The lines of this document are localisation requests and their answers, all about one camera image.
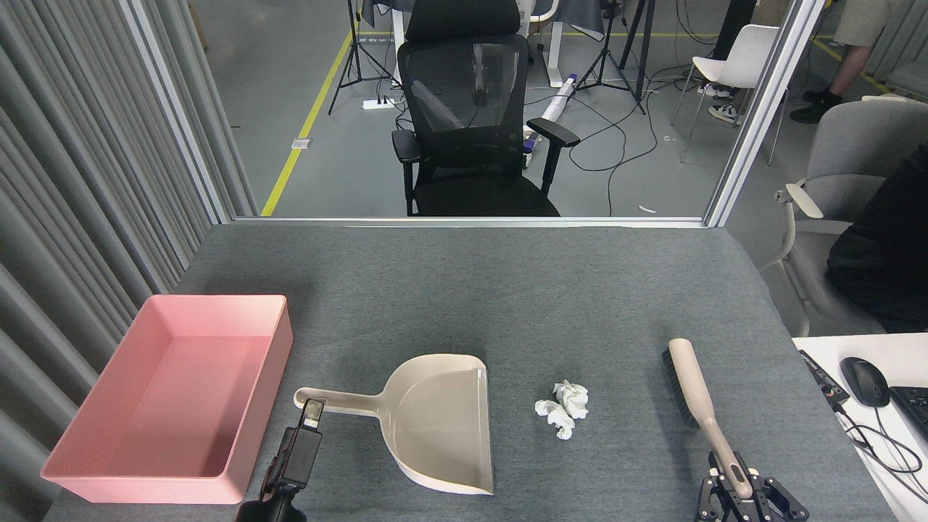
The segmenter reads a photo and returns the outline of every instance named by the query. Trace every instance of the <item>tripod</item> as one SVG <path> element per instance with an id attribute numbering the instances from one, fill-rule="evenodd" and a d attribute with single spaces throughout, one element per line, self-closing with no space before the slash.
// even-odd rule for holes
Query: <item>tripod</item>
<path id="1" fill-rule="evenodd" d="M 399 83 L 393 78 L 393 75 L 390 74 L 377 59 L 368 53 L 367 49 L 364 49 L 364 46 L 362 46 L 360 42 L 358 42 L 356 24 L 360 23 L 361 15 L 354 12 L 353 1 L 354 0 L 348 0 L 348 20 L 351 22 L 351 52 L 348 53 L 348 59 L 345 61 L 344 69 L 342 69 L 342 77 L 339 79 L 339 86 L 335 87 L 335 95 L 332 96 L 332 102 L 329 104 L 329 116 L 332 114 L 332 107 L 335 107 L 335 99 L 339 97 L 339 91 L 342 90 L 343 87 L 360 84 L 361 82 L 369 82 L 371 80 L 391 80 Z M 364 53 L 371 64 L 382 72 L 380 76 L 365 78 L 364 75 L 361 74 L 361 55 L 358 51 Z M 354 65 L 354 69 L 357 71 L 357 78 L 353 80 L 350 79 L 346 82 L 345 76 L 348 76 L 348 70 L 352 68 L 352 65 Z"/>
<path id="2" fill-rule="evenodd" d="M 648 47 L 651 44 L 651 25 L 654 21 L 654 1 L 655 0 L 640 0 L 638 2 L 638 8 L 635 9 L 635 17 L 632 19 L 632 26 L 628 30 L 628 38 L 625 40 L 625 50 L 622 52 L 622 61 L 620 63 L 616 63 L 615 58 L 612 56 L 612 51 L 609 49 L 609 41 L 610 37 L 612 36 L 612 23 L 615 21 L 615 5 L 617 3 L 615 0 L 610 2 L 609 24 L 606 27 L 606 39 L 603 42 L 602 49 L 599 50 L 599 55 L 596 57 L 596 59 L 593 60 L 593 63 L 590 64 L 589 69 L 586 70 L 586 74 L 583 75 L 583 78 L 577 82 L 577 84 L 580 86 L 574 90 L 574 93 L 598 86 L 606 86 L 613 89 L 619 89 L 621 91 L 628 91 L 632 95 L 632 98 L 635 99 L 635 105 L 638 106 L 638 109 L 641 111 L 641 113 L 645 113 L 644 107 L 641 106 L 641 92 L 644 88 L 644 70 L 648 64 Z M 635 31 L 638 30 L 638 23 L 641 21 L 641 15 L 644 13 L 644 7 L 646 3 L 648 4 L 648 12 L 644 22 L 644 40 L 641 41 L 641 61 L 638 63 L 638 82 L 635 85 L 635 88 L 632 89 L 631 85 L 628 84 L 628 79 L 625 78 L 625 74 L 622 72 L 622 69 L 625 68 L 625 63 L 628 61 L 628 55 L 631 53 L 632 42 L 635 41 Z M 622 78 L 622 82 L 625 84 L 625 86 L 606 84 L 602 81 L 602 73 L 606 67 L 606 58 L 612 62 L 612 65 L 619 72 L 619 77 Z M 586 84 L 586 79 L 593 72 L 593 70 L 596 69 L 597 64 L 599 64 L 599 74 L 597 75 L 596 83 Z"/>

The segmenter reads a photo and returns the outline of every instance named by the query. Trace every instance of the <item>desk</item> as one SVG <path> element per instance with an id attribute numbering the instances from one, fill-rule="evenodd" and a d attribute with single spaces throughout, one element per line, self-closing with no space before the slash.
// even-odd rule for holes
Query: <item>desk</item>
<path id="1" fill-rule="evenodd" d="M 294 344 L 249 485 L 254 498 L 303 385 L 376 393 L 403 361 L 467 353 L 487 366 L 496 496 L 425 489 L 375 419 L 324 413 L 311 520 L 689 522 L 709 445 L 688 431 L 661 362 L 692 340 L 735 450 L 813 522 L 892 521 L 723 228 L 336 228 L 210 231 L 187 294 L 285 294 Z M 562 441 L 534 403 L 568 379 L 589 415 Z M 62 491 L 48 522 L 230 522 L 236 506 L 89 502 Z"/>
<path id="2" fill-rule="evenodd" d="M 883 372 L 890 386 L 928 386 L 928 333 L 797 337 L 793 342 L 845 387 L 847 381 L 841 374 L 838 363 L 841 359 L 852 356 L 872 362 Z M 858 424 L 877 427 L 873 408 L 864 407 L 856 400 L 850 399 L 844 403 L 844 411 Z M 894 403 L 891 402 L 889 406 L 880 410 L 880 418 L 886 432 L 916 451 L 928 466 L 928 445 L 909 431 L 906 421 Z M 868 439 L 880 455 L 892 455 L 886 444 L 877 443 L 877 437 L 868 435 Z M 857 450 L 857 453 L 900 522 L 928 520 L 928 505 L 914 498 L 887 471 L 864 455 L 863 451 Z M 928 487 L 928 469 L 922 469 L 916 476 Z"/>

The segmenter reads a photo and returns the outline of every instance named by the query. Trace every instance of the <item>floor outlet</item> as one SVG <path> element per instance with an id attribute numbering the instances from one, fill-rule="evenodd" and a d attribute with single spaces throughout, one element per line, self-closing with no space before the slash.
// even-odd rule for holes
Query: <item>floor outlet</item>
<path id="1" fill-rule="evenodd" d="M 371 111 L 374 109 L 392 109 L 394 103 L 395 100 L 393 98 L 381 100 L 366 99 L 364 100 L 362 107 L 364 107 L 365 111 Z"/>

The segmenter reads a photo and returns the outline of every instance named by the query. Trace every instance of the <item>keyboard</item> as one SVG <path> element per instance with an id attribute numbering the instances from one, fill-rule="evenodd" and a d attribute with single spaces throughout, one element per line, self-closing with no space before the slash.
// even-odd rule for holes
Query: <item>keyboard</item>
<path id="1" fill-rule="evenodd" d="M 889 396 L 919 431 L 922 440 L 928 441 L 928 388 L 892 386 L 889 388 Z"/>

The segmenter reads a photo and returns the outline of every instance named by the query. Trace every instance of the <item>dustpan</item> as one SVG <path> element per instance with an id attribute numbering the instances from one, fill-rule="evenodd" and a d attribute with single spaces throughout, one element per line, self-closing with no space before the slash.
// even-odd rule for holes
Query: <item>dustpan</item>
<path id="1" fill-rule="evenodd" d="M 293 395 L 325 411 L 377 417 L 383 441 L 403 473 L 426 488 L 493 494 L 486 366 L 469 355 L 431 354 L 407 360 L 377 395 L 303 387 Z"/>

